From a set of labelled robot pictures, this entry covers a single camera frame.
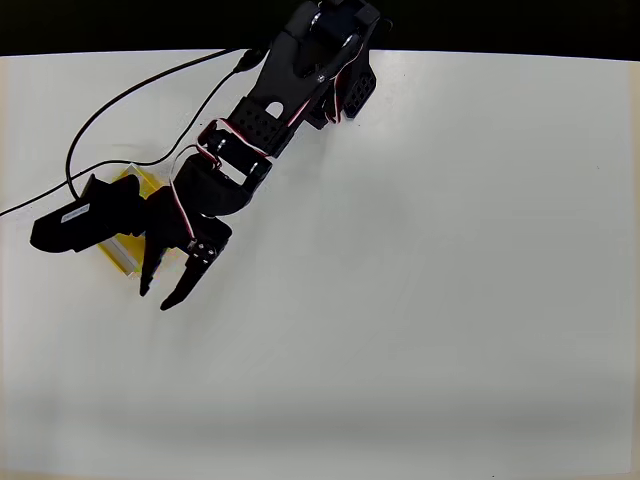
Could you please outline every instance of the wire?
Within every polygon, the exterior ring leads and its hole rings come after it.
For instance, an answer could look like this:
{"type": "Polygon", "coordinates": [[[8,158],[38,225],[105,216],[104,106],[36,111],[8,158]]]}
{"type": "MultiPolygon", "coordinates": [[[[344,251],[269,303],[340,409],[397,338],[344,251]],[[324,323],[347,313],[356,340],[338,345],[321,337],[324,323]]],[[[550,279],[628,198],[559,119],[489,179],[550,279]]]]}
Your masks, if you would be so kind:
{"type": "Polygon", "coordinates": [[[342,121],[342,115],[340,114],[340,110],[338,110],[338,80],[340,80],[340,74],[345,68],[347,68],[350,64],[356,61],[356,59],[360,56],[360,53],[362,52],[363,47],[364,47],[364,43],[360,46],[360,50],[358,50],[358,53],[356,53],[356,56],[353,57],[351,60],[349,60],[347,63],[345,63],[344,66],[340,69],[340,71],[336,74],[336,76],[331,79],[333,80],[333,106],[336,111],[336,119],[332,120],[333,123],[340,123],[342,121]]]}
{"type": "Polygon", "coordinates": [[[293,123],[298,119],[298,117],[302,114],[302,112],[304,112],[304,109],[307,108],[307,105],[309,105],[310,101],[311,99],[304,102],[304,104],[298,109],[295,115],[291,117],[291,120],[289,120],[289,123],[287,123],[287,127],[290,127],[291,125],[293,125],[293,123]]]}
{"type": "Polygon", "coordinates": [[[324,112],[324,118],[326,118],[328,122],[336,123],[336,121],[332,117],[330,117],[327,112],[324,112]]]}
{"type": "MultiPolygon", "coordinates": [[[[178,137],[178,140],[176,140],[176,142],[173,144],[173,147],[171,147],[171,150],[169,150],[166,154],[164,154],[161,158],[159,158],[158,160],[155,160],[153,162],[132,162],[130,160],[106,160],[104,162],[100,162],[97,163],[83,171],[81,171],[80,173],[76,173],[75,175],[73,175],[71,177],[72,180],[75,180],[76,178],[82,177],[83,175],[86,175],[87,173],[105,166],[105,165],[130,165],[130,164],[134,164],[137,165],[139,167],[151,167],[153,165],[157,165],[161,162],[164,162],[165,160],[167,160],[172,154],[173,152],[176,151],[176,149],[178,148],[178,146],[180,145],[180,142],[182,142],[182,140],[184,139],[184,137],[187,135],[187,133],[189,133],[189,131],[193,128],[193,125],[196,123],[196,121],[198,120],[198,117],[200,117],[200,115],[202,114],[202,112],[204,111],[204,109],[207,107],[207,105],[209,104],[209,102],[211,101],[211,99],[215,96],[216,93],[218,93],[218,90],[220,90],[220,88],[222,88],[222,86],[231,78],[233,77],[233,75],[235,75],[235,73],[237,72],[230,72],[227,76],[225,76],[219,83],[218,85],[216,85],[216,87],[211,91],[211,93],[209,93],[209,96],[205,99],[205,101],[202,103],[202,105],[200,105],[200,108],[198,108],[198,111],[195,113],[195,115],[193,116],[193,118],[191,118],[191,121],[189,122],[189,124],[186,126],[186,128],[182,131],[182,133],[180,134],[180,136],[178,137]]],[[[40,195],[33,197],[30,200],[27,200],[26,202],[21,203],[20,205],[16,205],[15,207],[11,207],[8,210],[5,210],[3,212],[0,212],[0,217],[3,217],[5,215],[8,215],[11,212],[15,212],[16,210],[20,210],[21,208],[26,207],[27,205],[31,205],[32,203],[37,202],[38,200],[43,199],[44,197],[51,195],[54,192],[57,192],[58,190],[60,190],[62,187],[64,187],[65,185],[67,185],[67,181],[65,180],[64,182],[56,185],[55,187],[51,188],[50,190],[47,190],[44,193],[41,193],[40,195]]]]}
{"type": "Polygon", "coordinates": [[[184,147],[180,151],[180,153],[178,155],[176,155],[176,158],[173,159],[173,163],[171,164],[171,173],[169,173],[169,185],[171,185],[171,190],[173,190],[173,198],[176,201],[176,205],[178,206],[178,209],[180,210],[180,214],[182,215],[182,219],[184,220],[184,224],[187,227],[187,232],[189,233],[189,237],[191,238],[191,240],[195,240],[196,236],[193,233],[193,228],[191,227],[191,222],[189,221],[189,217],[187,217],[187,212],[184,211],[182,203],[180,203],[180,199],[178,198],[178,191],[176,190],[176,187],[173,184],[173,172],[174,172],[174,170],[176,168],[176,163],[178,162],[178,159],[182,156],[182,154],[184,152],[186,152],[187,150],[189,150],[190,148],[197,149],[198,147],[196,145],[187,145],[186,147],[184,147]]]}
{"type": "Polygon", "coordinates": [[[214,168],[220,168],[222,166],[222,162],[220,161],[220,159],[218,157],[216,157],[213,153],[209,153],[209,151],[204,148],[202,145],[200,145],[199,143],[196,142],[196,149],[198,150],[198,152],[200,152],[200,155],[202,155],[203,157],[208,158],[209,160],[211,160],[214,164],[214,168]]]}
{"type": "Polygon", "coordinates": [[[87,129],[91,126],[91,124],[100,115],[102,115],[107,109],[109,109],[111,106],[113,106],[114,104],[116,104],[117,102],[119,102],[120,100],[125,98],[126,96],[132,94],[133,92],[135,92],[137,90],[140,90],[142,87],[144,87],[146,85],[149,85],[150,83],[153,83],[156,80],[160,80],[161,78],[164,78],[164,77],[166,77],[168,75],[171,75],[172,73],[179,72],[180,70],[184,70],[185,68],[192,67],[192,66],[197,65],[199,63],[203,63],[203,62],[206,62],[208,60],[212,60],[214,58],[222,57],[223,55],[228,55],[229,53],[235,52],[237,50],[239,50],[239,48],[227,48],[226,50],[220,50],[219,52],[211,53],[209,55],[205,55],[204,57],[196,58],[195,60],[191,60],[189,62],[180,64],[180,65],[177,65],[177,66],[175,66],[173,68],[165,70],[164,72],[160,72],[157,75],[149,77],[146,80],[143,80],[142,82],[137,83],[136,85],[128,88],[127,90],[122,92],[120,95],[118,95],[118,96],[112,98],[111,100],[109,100],[99,110],[97,110],[93,115],[91,115],[89,120],[87,120],[85,122],[85,124],[80,128],[80,130],[76,134],[75,138],[71,142],[71,146],[69,147],[69,152],[67,153],[67,160],[65,162],[65,168],[64,169],[65,169],[65,174],[67,176],[67,184],[69,185],[69,190],[71,191],[71,194],[73,195],[73,198],[75,198],[76,200],[80,199],[80,196],[78,195],[78,192],[76,192],[76,189],[73,186],[73,177],[71,176],[71,158],[73,157],[73,151],[75,150],[76,145],[80,141],[80,138],[82,137],[82,135],[84,135],[84,133],[87,131],[87,129]]]}

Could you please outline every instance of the white surface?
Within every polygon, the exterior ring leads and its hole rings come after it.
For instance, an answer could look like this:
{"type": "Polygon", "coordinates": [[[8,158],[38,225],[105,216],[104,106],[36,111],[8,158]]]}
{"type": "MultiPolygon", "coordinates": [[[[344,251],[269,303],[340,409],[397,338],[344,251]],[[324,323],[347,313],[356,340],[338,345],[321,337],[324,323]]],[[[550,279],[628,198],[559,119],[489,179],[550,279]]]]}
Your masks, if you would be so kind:
{"type": "MultiPolygon", "coordinates": [[[[104,101],[194,55],[8,59],[3,206],[62,178],[104,101]]],[[[66,192],[3,221],[9,467],[227,480],[629,470],[627,65],[372,61],[379,89],[362,115],[301,129],[229,220],[215,268],[168,313],[179,270],[140,299],[95,249],[29,246],[66,192]]],[[[119,105],[74,169],[156,158],[234,62],[119,105]]],[[[230,112],[254,78],[203,118],[230,112]]]]}

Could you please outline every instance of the yellow object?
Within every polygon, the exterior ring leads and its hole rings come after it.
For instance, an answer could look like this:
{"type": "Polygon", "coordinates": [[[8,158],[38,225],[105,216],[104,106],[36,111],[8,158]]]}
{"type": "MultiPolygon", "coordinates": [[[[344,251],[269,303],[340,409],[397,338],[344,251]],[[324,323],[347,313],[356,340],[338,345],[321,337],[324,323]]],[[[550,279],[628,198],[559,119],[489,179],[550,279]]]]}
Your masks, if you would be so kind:
{"type": "MultiPolygon", "coordinates": [[[[154,193],[162,184],[151,174],[144,173],[135,165],[129,165],[115,180],[135,175],[140,181],[140,195],[147,198],[154,193]]],[[[105,240],[98,245],[109,257],[113,264],[118,267],[126,276],[139,274],[144,259],[144,236],[134,237],[133,235],[117,234],[115,237],[105,240]]]]}

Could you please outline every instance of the red and white wire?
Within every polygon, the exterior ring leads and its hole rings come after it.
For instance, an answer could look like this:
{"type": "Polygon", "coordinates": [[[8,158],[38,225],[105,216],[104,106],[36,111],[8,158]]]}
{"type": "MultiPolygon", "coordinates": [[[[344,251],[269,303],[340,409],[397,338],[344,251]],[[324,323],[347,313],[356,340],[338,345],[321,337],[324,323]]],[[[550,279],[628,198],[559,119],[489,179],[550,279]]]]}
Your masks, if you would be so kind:
{"type": "Polygon", "coordinates": [[[293,123],[298,119],[298,117],[300,115],[302,115],[302,112],[304,112],[304,109],[307,108],[307,105],[309,105],[310,101],[311,101],[311,99],[309,99],[306,102],[304,102],[304,104],[298,109],[298,111],[295,113],[295,115],[293,117],[291,117],[291,120],[289,120],[289,122],[287,122],[287,127],[290,127],[291,125],[293,125],[293,123]]]}
{"type": "Polygon", "coordinates": [[[196,145],[187,145],[173,159],[173,164],[171,165],[171,173],[169,173],[169,185],[171,185],[171,190],[173,190],[173,198],[176,201],[176,205],[178,206],[178,210],[180,210],[180,215],[182,215],[182,219],[184,220],[184,224],[187,227],[187,232],[189,233],[189,237],[191,238],[191,240],[195,240],[196,237],[195,237],[195,234],[193,233],[193,228],[191,227],[191,222],[189,221],[189,217],[187,217],[187,212],[185,212],[184,208],[182,207],[182,203],[180,203],[180,198],[178,198],[178,192],[176,191],[176,187],[173,184],[173,172],[174,172],[174,170],[176,168],[176,163],[178,162],[178,158],[180,158],[182,156],[182,154],[184,152],[186,152],[187,150],[189,150],[190,148],[195,148],[196,150],[198,149],[198,147],[196,145]]]}
{"type": "Polygon", "coordinates": [[[351,65],[353,62],[356,61],[356,59],[360,56],[360,53],[362,53],[363,47],[364,47],[364,43],[360,46],[360,50],[358,50],[358,53],[356,53],[356,56],[353,57],[351,60],[349,60],[347,63],[345,63],[344,66],[340,69],[340,71],[336,74],[336,76],[331,79],[333,80],[333,107],[335,108],[335,112],[336,112],[336,119],[331,120],[333,123],[340,123],[342,121],[342,115],[340,114],[340,110],[338,109],[338,81],[340,80],[340,74],[345,68],[347,68],[349,65],[351,65]]]}

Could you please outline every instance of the black background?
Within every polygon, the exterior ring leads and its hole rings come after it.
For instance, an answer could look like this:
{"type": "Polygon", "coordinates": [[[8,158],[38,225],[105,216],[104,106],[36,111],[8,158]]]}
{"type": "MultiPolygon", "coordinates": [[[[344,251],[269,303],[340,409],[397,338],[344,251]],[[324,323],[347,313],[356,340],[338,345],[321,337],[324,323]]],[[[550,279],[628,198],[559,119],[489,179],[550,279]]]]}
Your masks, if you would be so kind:
{"type": "MultiPolygon", "coordinates": [[[[3,0],[0,55],[250,47],[300,0],[3,0]]],[[[373,0],[377,48],[640,60],[640,0],[373,0]]]]}

